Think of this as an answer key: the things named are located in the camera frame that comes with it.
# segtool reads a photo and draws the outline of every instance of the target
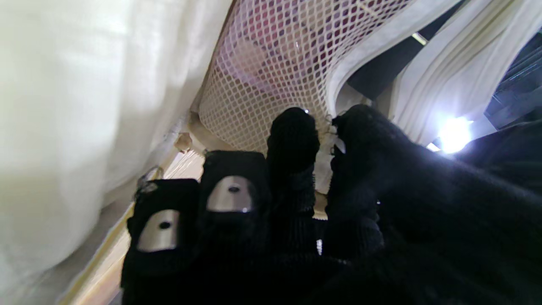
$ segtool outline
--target bright light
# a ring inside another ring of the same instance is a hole
[[[434,151],[434,152],[437,152],[437,151],[440,151],[440,148],[438,148],[435,144],[433,143],[429,143],[429,145],[426,146],[427,149],[429,149],[430,151]]]
[[[450,118],[446,120],[439,135],[442,141],[442,150],[447,153],[460,151],[470,142],[469,124],[465,117]]]

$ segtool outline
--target black glove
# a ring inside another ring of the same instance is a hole
[[[380,112],[365,105],[356,105],[344,115],[333,119],[337,135],[346,147],[343,154],[335,147],[331,161],[333,177],[328,192],[328,207],[336,201],[357,205],[357,190],[363,186],[378,196],[398,182],[402,168],[411,159],[416,147],[407,136]]]

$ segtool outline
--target white drape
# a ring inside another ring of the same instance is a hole
[[[0,0],[0,298],[187,114],[231,0]]]
[[[398,76],[390,118],[422,145],[448,118],[477,120],[541,26],[540,0],[471,0]]]

